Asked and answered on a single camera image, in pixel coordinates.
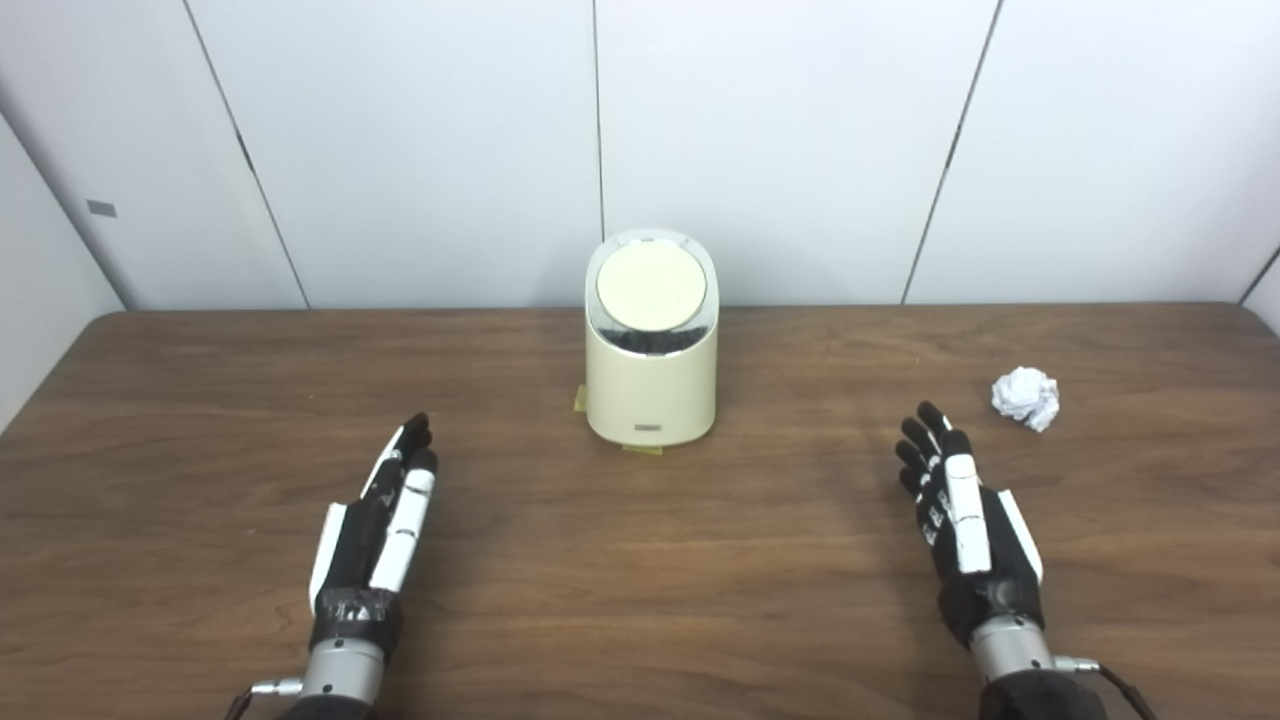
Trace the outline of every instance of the robotic hand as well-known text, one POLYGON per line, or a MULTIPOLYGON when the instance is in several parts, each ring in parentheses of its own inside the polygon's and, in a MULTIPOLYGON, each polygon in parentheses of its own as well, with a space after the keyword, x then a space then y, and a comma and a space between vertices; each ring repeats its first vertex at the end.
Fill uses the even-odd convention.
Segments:
POLYGON ((947 629, 973 653, 986 688, 980 720, 1106 720, 1102 701, 1070 673, 1101 673, 1144 720, 1155 715, 1135 688, 1098 662, 1052 655, 1044 642, 1036 541, 1010 491, 982 484, 969 438, 937 407, 902 420, 899 480, 915 500, 942 589, 947 629))
POLYGON ((227 720, 264 694, 298 697, 280 720, 376 720, 383 667, 399 642, 401 585, 435 486, 430 445, 426 415, 417 414, 378 456, 360 500, 329 506, 311 571, 306 675, 255 683, 227 720))

